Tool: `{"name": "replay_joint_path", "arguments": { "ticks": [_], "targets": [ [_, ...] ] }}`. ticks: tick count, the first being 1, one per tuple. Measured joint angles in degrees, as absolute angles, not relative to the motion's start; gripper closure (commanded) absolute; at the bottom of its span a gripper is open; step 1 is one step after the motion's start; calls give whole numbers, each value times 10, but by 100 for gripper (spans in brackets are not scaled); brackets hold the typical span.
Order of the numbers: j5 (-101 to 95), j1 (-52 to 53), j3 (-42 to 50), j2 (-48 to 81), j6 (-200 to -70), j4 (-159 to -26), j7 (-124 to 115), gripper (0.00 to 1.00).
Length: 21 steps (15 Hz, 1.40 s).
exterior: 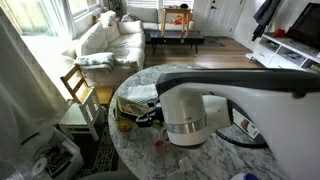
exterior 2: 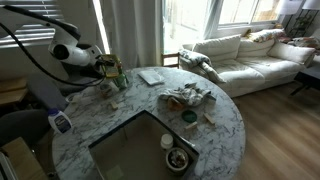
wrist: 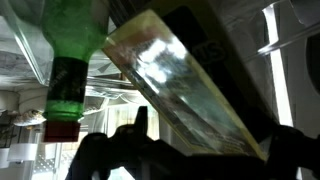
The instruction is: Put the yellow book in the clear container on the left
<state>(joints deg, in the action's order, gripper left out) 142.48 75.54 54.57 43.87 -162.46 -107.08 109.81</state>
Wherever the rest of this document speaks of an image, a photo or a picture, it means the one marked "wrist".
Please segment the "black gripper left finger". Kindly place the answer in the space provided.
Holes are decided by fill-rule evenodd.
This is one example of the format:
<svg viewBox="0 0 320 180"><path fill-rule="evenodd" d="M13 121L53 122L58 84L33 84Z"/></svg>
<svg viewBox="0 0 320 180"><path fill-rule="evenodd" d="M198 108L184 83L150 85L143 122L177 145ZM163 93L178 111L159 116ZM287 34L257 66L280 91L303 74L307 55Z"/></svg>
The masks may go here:
<svg viewBox="0 0 320 180"><path fill-rule="evenodd" d="M134 122L134 133L136 135L146 135L148 131L148 108L140 106Z"/></svg>

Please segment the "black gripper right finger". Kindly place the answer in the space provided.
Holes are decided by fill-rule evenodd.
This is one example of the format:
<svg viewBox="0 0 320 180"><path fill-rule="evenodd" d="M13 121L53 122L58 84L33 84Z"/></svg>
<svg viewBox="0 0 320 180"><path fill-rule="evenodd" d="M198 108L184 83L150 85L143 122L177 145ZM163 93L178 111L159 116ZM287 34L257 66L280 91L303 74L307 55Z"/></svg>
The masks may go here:
<svg viewBox="0 0 320 180"><path fill-rule="evenodd" d="M266 170L269 180L297 180L297 170L309 169L320 180L320 136L311 138L300 130L280 125L272 134Z"/></svg>

